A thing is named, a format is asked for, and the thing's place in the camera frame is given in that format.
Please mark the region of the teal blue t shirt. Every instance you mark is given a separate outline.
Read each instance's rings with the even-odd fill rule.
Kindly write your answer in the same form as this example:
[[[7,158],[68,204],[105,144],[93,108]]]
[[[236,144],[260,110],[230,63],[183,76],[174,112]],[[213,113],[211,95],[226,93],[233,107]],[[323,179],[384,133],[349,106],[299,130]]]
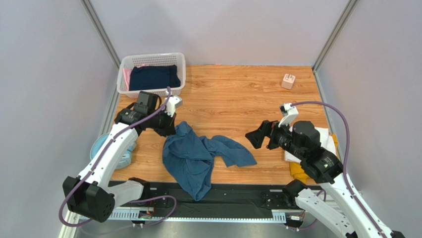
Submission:
[[[175,127],[163,145],[162,162],[166,170],[194,201],[211,190],[215,157],[227,167],[256,165],[253,154],[239,142],[223,135],[198,136],[185,121]]]

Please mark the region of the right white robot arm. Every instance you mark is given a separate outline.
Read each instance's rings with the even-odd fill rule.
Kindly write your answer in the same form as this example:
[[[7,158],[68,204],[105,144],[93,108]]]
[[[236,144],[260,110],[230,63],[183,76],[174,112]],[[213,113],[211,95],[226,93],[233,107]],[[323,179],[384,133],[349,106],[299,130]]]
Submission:
[[[264,120],[257,130],[246,133],[245,137],[256,149],[261,148],[264,138],[268,137],[267,149],[280,147],[299,158],[304,172],[333,198],[340,211],[326,204],[297,179],[282,190],[286,206],[311,213],[339,238],[404,237],[370,211],[354,186],[346,181],[338,157],[321,146],[320,133],[310,121],[298,121],[289,126]]]

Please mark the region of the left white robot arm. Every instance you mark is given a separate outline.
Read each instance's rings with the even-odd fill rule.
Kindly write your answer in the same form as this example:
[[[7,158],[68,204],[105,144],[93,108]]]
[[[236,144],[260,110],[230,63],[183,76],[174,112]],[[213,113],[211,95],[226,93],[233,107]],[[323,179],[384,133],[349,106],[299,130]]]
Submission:
[[[64,180],[60,221],[71,226],[63,218],[64,208],[102,223],[121,205],[154,201],[150,184],[143,179],[129,178],[115,186],[109,186],[109,182],[124,154],[143,131],[152,129],[163,137],[175,134],[176,109],[182,104],[182,98],[172,95],[170,88],[164,101],[156,94],[141,91],[136,102],[118,112],[94,158],[76,177]]]

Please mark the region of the navy folded t shirt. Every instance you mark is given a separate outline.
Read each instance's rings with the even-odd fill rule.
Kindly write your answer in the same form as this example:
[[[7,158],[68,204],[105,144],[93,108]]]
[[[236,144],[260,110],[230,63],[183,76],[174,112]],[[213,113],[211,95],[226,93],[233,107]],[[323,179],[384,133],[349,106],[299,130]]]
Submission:
[[[131,72],[130,91],[166,89],[181,86],[177,66],[134,67]]]

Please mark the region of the light blue plastic object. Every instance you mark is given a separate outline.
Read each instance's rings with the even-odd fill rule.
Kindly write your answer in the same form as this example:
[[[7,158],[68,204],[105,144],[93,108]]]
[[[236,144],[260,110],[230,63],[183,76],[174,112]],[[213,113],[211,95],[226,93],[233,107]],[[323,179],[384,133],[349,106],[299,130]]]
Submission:
[[[91,151],[90,151],[90,160],[93,160],[94,157],[96,156],[96,154],[99,152],[99,150],[101,149],[101,147],[104,145],[104,143],[106,142],[107,138],[108,138],[109,134],[103,134],[101,135],[93,144]],[[136,148],[136,143],[133,142],[128,149],[125,151],[125,153],[123,154],[122,158],[120,159],[120,161],[118,162],[117,166],[116,166],[116,170],[120,170],[123,169],[127,166],[129,166],[132,162],[132,152],[134,151],[134,149]]]

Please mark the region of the yellow folded t shirt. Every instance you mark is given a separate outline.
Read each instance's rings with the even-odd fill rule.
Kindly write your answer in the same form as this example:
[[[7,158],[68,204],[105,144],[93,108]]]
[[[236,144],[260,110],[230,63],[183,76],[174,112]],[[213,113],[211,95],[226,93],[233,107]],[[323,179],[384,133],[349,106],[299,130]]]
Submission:
[[[327,145],[325,146],[326,149],[328,149],[330,152],[337,154],[337,145],[338,140],[335,134],[330,134],[328,136]],[[290,167],[290,174],[294,179],[297,179],[305,184],[308,184],[309,180],[311,179],[301,168],[299,163],[289,161],[289,167]]]

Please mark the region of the pink t shirt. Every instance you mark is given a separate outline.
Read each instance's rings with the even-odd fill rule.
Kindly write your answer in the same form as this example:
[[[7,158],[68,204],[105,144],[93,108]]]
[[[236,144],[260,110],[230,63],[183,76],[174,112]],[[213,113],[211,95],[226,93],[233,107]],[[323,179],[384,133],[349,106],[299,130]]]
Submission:
[[[125,91],[130,91],[131,72],[132,72],[132,68],[123,68],[122,69],[123,79],[124,79],[124,83],[125,83],[125,87],[126,87]]]

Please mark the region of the pink cube block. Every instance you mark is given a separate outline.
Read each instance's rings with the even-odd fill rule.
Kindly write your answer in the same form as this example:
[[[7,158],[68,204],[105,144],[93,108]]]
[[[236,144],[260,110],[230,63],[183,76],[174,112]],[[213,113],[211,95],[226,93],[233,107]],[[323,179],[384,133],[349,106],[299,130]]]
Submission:
[[[294,86],[295,80],[296,80],[296,76],[287,73],[284,75],[281,81],[281,87],[291,90]]]

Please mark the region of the white folded t shirt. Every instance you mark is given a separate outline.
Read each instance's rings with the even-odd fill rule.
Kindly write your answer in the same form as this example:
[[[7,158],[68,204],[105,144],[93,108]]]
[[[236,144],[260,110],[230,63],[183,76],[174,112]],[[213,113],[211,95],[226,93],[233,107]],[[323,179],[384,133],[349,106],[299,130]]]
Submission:
[[[320,133],[321,146],[337,156],[334,139],[329,134],[328,128],[316,127],[316,130]],[[295,157],[293,154],[287,151],[284,152],[284,161],[294,162],[297,164],[301,162],[299,158]]]

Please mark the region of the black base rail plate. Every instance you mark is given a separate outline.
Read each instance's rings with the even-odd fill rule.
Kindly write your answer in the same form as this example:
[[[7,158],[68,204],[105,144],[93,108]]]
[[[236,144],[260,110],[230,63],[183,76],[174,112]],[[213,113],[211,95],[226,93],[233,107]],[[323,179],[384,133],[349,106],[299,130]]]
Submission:
[[[152,182],[151,196],[175,197],[146,203],[126,203],[124,207],[149,208],[155,217],[168,214],[175,205],[173,218],[188,219],[266,219],[273,211],[290,212],[298,207],[283,200],[281,185],[212,184],[200,201],[195,201],[181,186],[170,182]]]

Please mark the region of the right aluminium corner post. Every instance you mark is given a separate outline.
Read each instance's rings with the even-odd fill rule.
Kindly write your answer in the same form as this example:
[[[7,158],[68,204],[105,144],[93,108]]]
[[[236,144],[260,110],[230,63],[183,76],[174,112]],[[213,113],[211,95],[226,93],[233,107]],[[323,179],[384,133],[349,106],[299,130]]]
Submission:
[[[320,51],[315,63],[312,66],[313,73],[317,73],[322,66],[324,60],[328,56],[331,48],[335,44],[336,39],[339,37],[342,29],[346,25],[348,19],[352,15],[356,5],[359,3],[359,0],[349,0],[345,8],[343,9],[339,19],[337,20],[334,28],[332,29],[327,41],[325,42],[322,50]]]

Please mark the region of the aluminium corner post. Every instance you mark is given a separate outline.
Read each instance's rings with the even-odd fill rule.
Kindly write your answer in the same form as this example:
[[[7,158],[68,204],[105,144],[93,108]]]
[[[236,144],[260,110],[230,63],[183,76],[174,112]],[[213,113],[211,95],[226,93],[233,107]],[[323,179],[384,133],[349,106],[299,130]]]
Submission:
[[[346,25],[348,19],[352,15],[356,5],[359,3],[359,0],[349,0],[345,8],[343,9],[339,19],[337,20],[334,28],[332,29],[327,41],[325,42],[322,50],[320,51],[315,63],[312,66],[313,73],[317,73],[322,66],[324,60],[328,56],[331,48],[335,44],[336,39],[339,37],[342,29]]]
[[[95,7],[91,0],[80,0],[82,6],[84,7],[88,17],[90,18],[98,36],[100,37],[108,55],[110,56],[113,64],[117,69],[119,69],[121,61],[117,55],[117,52],[112,45],[112,42],[95,10]]]

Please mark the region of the left aluminium corner post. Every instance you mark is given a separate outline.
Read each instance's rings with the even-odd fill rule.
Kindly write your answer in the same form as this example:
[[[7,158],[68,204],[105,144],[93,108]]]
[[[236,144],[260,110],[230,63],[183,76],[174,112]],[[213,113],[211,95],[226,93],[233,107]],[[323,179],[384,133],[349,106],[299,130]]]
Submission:
[[[112,45],[112,42],[95,10],[95,7],[91,0],[80,0],[82,6],[84,7],[88,17],[90,18],[98,36],[100,37],[108,55],[110,56],[113,64],[117,69],[119,69],[121,61],[117,55],[117,52]]]

